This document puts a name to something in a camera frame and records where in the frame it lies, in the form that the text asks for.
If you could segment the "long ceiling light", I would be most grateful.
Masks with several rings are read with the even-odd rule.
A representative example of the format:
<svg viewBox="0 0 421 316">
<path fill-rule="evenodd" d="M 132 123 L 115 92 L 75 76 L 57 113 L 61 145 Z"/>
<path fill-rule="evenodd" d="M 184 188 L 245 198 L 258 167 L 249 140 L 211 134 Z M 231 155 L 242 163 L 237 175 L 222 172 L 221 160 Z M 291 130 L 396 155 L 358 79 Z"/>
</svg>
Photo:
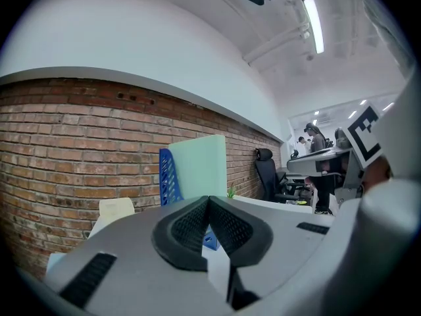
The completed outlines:
<svg viewBox="0 0 421 316">
<path fill-rule="evenodd" d="M 315 0 L 303 0 L 303 4 L 311 25 L 316 53 L 321 54 L 324 52 L 324 37 L 316 2 Z"/>
</svg>

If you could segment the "white table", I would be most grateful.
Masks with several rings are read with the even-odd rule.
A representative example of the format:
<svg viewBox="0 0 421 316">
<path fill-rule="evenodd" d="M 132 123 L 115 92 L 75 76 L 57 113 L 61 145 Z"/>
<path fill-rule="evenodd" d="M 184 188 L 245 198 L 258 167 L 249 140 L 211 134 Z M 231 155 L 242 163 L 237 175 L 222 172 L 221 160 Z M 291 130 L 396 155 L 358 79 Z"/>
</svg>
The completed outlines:
<svg viewBox="0 0 421 316">
<path fill-rule="evenodd" d="M 174 224 L 181 220 L 183 216 L 188 216 L 189 219 L 195 221 L 199 219 L 199 209 L 209 209 L 211 206 L 209 201 L 210 197 L 200 197 L 200 198 L 192 198 L 193 203 L 190 203 L 184 208 L 177 209 L 175 212 L 163 217 L 159 220 L 155 227 L 153 228 L 151 241 L 155 251 L 171 266 L 176 269 L 183 270 L 183 271 L 193 271 L 193 272 L 205 272 L 208 275 L 208 260 L 207 258 L 201 255 L 200 251 L 191 251 L 186 246 L 181 245 L 175 239 L 174 235 Z M 244 197 L 237 197 L 235 200 L 247 202 L 247 203 L 254 203 L 258 204 L 267 204 L 271 203 L 269 201 L 262 201 L 257 199 L 248 199 Z M 65 286 L 62 290 L 62 293 L 67 292 L 71 289 L 71 284 L 75 282 L 77 277 L 81 277 L 83 275 L 83 270 L 89 270 L 89 277 L 91 278 L 98 278 L 99 283 L 94 286 L 94 291 L 98 288 L 100 282 L 104 279 L 105 275 L 108 273 L 109 269 L 111 268 L 112 264 L 116 261 L 116 257 L 107 254 L 107 253 L 98 253 L 96 254 L 84 267 L 83 269 Z M 230 306 L 229 302 L 227 301 L 227 297 L 225 294 L 220 293 L 226 299 L 226 303 Z M 84 308 L 90 298 L 87 298 L 86 303 L 84 304 Z"/>
</svg>

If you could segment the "white ceiling pipe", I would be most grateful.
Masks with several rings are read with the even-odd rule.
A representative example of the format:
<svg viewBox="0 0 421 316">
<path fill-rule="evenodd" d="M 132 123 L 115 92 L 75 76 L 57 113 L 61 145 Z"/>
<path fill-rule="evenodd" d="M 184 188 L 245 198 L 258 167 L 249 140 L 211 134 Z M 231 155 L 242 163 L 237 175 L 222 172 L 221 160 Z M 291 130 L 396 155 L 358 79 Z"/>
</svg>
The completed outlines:
<svg viewBox="0 0 421 316">
<path fill-rule="evenodd" d="M 267 42 L 252 50 L 250 53 L 244 55 L 243 60 L 250 65 L 252 62 L 256 61 L 260 57 L 263 57 L 272 50 L 275 50 L 278 47 L 285 45 L 289 41 L 305 41 L 308 38 L 308 36 L 306 36 L 305 33 L 308 32 L 309 28 L 310 24 L 308 22 L 305 22 L 292 30 L 279 33 L 272 39 L 268 40 Z"/>
</svg>

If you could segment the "cream desk organizer box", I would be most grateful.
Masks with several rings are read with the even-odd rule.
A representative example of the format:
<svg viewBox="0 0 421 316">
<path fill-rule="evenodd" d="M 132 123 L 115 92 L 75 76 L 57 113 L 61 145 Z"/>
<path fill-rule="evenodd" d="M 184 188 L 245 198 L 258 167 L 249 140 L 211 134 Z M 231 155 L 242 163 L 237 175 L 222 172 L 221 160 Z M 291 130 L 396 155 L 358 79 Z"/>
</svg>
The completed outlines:
<svg viewBox="0 0 421 316">
<path fill-rule="evenodd" d="M 104 224 L 133 215 L 134 205 L 130 198 L 103 199 L 99 202 L 99 216 Z"/>
</svg>

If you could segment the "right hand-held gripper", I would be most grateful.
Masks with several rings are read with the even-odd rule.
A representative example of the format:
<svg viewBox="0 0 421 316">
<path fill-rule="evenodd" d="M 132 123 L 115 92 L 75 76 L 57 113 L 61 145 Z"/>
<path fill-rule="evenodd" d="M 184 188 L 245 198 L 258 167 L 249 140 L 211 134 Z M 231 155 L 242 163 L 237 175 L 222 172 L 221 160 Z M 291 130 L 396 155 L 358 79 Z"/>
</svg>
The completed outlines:
<svg viewBox="0 0 421 316">
<path fill-rule="evenodd" d="M 339 205 L 366 193 L 362 185 L 366 168 L 383 156 L 373 133 L 379 119 L 376 108 L 366 105 L 359 114 L 353 115 L 335 131 L 335 147 L 347 151 L 341 156 L 341 172 L 335 176 L 334 194 Z"/>
</svg>

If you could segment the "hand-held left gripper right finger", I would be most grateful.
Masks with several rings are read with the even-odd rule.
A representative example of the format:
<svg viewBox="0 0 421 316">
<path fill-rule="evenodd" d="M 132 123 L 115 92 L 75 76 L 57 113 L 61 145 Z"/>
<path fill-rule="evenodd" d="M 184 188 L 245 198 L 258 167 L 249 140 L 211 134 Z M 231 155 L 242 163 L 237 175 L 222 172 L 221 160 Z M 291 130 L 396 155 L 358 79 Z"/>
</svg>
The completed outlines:
<svg viewBox="0 0 421 316">
<path fill-rule="evenodd" d="M 241 247 L 222 244 L 236 270 L 234 287 L 246 310 L 325 310 L 326 285 L 337 267 L 328 246 L 338 218 L 310 207 L 254 204 L 211 196 L 211 216 Z"/>
</svg>

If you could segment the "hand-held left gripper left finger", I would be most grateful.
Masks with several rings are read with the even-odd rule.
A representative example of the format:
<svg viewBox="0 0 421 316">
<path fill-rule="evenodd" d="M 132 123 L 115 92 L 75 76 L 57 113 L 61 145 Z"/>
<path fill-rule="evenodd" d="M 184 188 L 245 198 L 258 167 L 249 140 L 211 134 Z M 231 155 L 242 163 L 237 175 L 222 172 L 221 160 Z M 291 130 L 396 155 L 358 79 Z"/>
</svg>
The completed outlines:
<svg viewBox="0 0 421 316">
<path fill-rule="evenodd" d="M 151 235 L 163 217 L 193 203 L 148 209 L 119 219 L 58 261 L 44 283 L 57 294 L 98 253 L 116 257 L 85 306 L 96 316 L 227 316 L 230 306 L 205 272 L 183 271 L 154 249 Z"/>
</svg>

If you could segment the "person's right hand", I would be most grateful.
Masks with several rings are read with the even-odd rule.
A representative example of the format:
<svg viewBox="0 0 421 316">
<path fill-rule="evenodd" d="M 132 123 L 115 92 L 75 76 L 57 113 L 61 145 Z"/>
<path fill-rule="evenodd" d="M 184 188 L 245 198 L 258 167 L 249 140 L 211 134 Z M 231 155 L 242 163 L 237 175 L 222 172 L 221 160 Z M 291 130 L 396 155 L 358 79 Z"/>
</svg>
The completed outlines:
<svg viewBox="0 0 421 316">
<path fill-rule="evenodd" d="M 391 167 L 387 159 L 384 156 L 378 157 L 366 168 L 362 178 L 364 192 L 368 192 L 376 185 L 388 181 L 391 178 L 391 175 Z"/>
</svg>

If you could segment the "black office chair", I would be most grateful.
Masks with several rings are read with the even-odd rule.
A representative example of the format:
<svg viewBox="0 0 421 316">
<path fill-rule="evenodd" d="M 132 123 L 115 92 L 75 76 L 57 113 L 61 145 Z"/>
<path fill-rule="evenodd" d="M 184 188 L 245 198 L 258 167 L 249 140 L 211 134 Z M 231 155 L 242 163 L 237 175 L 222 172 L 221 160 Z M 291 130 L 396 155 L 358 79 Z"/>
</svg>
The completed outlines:
<svg viewBox="0 0 421 316">
<path fill-rule="evenodd" d="M 311 188 L 303 182 L 289 180 L 286 172 L 277 171 L 272 156 L 269 149 L 255 150 L 255 167 L 264 191 L 262 199 L 276 203 L 308 202 L 312 195 Z"/>
</svg>

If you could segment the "blue mesh file holder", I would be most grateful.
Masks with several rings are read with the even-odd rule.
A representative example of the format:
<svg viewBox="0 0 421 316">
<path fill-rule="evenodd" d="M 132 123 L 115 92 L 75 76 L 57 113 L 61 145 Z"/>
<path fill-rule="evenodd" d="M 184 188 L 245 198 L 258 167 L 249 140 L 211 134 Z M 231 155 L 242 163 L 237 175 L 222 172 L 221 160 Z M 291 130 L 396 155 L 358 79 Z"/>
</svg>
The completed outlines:
<svg viewBox="0 0 421 316">
<path fill-rule="evenodd" d="M 184 200 L 178 184 L 175 162 L 172 153 L 167 148 L 159 150 L 159 191 L 161 206 Z M 210 225 L 205 232 L 203 246 L 213 251 L 217 251 L 220 247 Z"/>
</svg>

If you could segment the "dark grey desk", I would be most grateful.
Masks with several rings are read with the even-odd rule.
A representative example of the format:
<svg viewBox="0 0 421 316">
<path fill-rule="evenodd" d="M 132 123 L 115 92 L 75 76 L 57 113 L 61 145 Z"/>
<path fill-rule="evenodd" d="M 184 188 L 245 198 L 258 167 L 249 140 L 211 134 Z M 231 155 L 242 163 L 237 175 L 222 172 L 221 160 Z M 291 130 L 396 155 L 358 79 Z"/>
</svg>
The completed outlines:
<svg viewBox="0 0 421 316">
<path fill-rule="evenodd" d="M 341 156 L 346 150 L 331 147 L 310 153 L 304 157 L 290 159 L 287 169 L 302 176 L 325 176 L 341 172 Z"/>
</svg>

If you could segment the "mint green folder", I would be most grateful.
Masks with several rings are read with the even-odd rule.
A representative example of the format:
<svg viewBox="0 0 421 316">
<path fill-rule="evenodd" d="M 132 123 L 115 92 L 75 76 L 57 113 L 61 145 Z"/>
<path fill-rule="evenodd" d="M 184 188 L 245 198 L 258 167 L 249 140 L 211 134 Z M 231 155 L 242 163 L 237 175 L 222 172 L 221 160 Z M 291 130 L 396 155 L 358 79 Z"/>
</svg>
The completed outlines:
<svg viewBox="0 0 421 316">
<path fill-rule="evenodd" d="M 184 199 L 227 196 L 226 138 L 210 135 L 168 146 Z"/>
</svg>

